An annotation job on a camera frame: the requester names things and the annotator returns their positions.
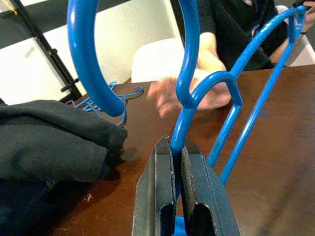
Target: white wall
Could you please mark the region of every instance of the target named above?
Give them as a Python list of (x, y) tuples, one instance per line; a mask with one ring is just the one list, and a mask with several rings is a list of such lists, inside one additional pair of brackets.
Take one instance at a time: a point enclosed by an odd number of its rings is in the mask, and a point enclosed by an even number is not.
[[(24, 5), (42, 0), (23, 0)], [(70, 71), (72, 63), (66, 26), (46, 32), (45, 37)], [(141, 46), (166, 38), (179, 38), (169, 0), (131, 0), (96, 17), (95, 41), (101, 70), (107, 82), (125, 82), (131, 75), (133, 54)], [(63, 98), (63, 84), (35, 41), (31, 39), (0, 50), (0, 97), (7, 104), (35, 99)], [(84, 94), (80, 83), (78, 88)]]

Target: person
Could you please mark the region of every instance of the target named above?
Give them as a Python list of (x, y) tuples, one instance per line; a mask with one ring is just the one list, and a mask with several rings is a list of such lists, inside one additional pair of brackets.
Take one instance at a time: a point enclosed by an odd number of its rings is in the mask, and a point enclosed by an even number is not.
[[(201, 35), (191, 91), (211, 73), (230, 70), (254, 35), (277, 15), (273, 0), (197, 0), (197, 5)], [(307, 1), (304, 5), (312, 8), (306, 12), (303, 33), (315, 22), (315, 2)], [(287, 32), (287, 24), (282, 22), (262, 43), (245, 70), (272, 68), (288, 44)], [(157, 100), (160, 117), (182, 108), (175, 92), (177, 76), (167, 76), (150, 85), (148, 98)], [(198, 109), (215, 109), (230, 100), (226, 83), (219, 83), (205, 95)]]

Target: folded shirt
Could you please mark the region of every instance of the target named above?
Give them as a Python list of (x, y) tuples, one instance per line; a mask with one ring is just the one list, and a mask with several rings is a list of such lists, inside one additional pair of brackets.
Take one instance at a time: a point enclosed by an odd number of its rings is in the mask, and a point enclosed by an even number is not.
[(92, 182), (127, 131), (57, 101), (0, 105), (0, 178)]
[[(0, 99), (0, 236), (21, 236), (57, 210), (47, 182), (93, 182), (127, 131), (57, 101), (7, 106)], [(65, 191), (53, 189), (61, 199)]]

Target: blue plastic hanger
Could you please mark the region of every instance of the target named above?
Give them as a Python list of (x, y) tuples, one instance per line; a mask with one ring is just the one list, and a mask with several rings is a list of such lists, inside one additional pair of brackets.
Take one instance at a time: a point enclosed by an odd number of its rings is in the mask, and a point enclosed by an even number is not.
[[(243, 100), (237, 85), (237, 80), (265, 38), (286, 18), (289, 18), (289, 44), (283, 55), (275, 66), (264, 89), (232, 151), (232, 154), (221, 173), (222, 183), (226, 183), (230, 176), (234, 164), (244, 146), (244, 143), (254, 125), (261, 108), (263, 107), (269, 93), (271, 92), (277, 78), (279, 77), (284, 63), (288, 59), (294, 43), (301, 33), (304, 13), (307, 10), (304, 6), (291, 8), (266, 23), (256, 34), (254, 39), (243, 51), (235, 62), (231, 71), (218, 71), (207, 76), (192, 93), (189, 92), (190, 83), (197, 64), (199, 50), (199, 17), (196, 0), (179, 0), (182, 8), (185, 30), (186, 44), (183, 66), (177, 81), (176, 94), (183, 105), (183, 109), (177, 120), (171, 141), (172, 154), (174, 156), (174, 166), (180, 168), (180, 152), (184, 146), (187, 131), (194, 113), (205, 94), (216, 84), (226, 82), (233, 100), (233, 106), (228, 114), (225, 123), (213, 145), (208, 156), (208, 162), (213, 167), (221, 153), (227, 136), (230, 133), (236, 118), (242, 107)], [(111, 116), (119, 116), (124, 113), (124, 102), (112, 92), (102, 76), (97, 63), (95, 43), (94, 43), (94, 24), (98, 0), (70, 0), (68, 4), (67, 26), (70, 50), (79, 78), (90, 95), (91, 99), (104, 112)]]

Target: dark green cloth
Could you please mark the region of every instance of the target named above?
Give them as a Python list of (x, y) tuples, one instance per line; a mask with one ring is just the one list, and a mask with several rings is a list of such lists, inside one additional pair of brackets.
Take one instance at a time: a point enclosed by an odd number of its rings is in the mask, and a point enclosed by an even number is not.
[(0, 106), (0, 178), (92, 182), (127, 131), (57, 101)]
[[(125, 129), (61, 102), (7, 106), (0, 99), (0, 236), (25, 235), (57, 211), (68, 191), (56, 190), (63, 180), (104, 178), (108, 158), (126, 136)], [(50, 191), (52, 180), (58, 183)]]
[[(253, 6), (242, 0), (197, 0), (200, 31), (212, 32), (217, 38), (217, 53), (230, 70), (258, 30), (277, 15), (273, 0), (253, 0)], [(269, 56), (287, 38), (287, 24), (282, 22), (262, 43), (245, 70), (272, 68)]]

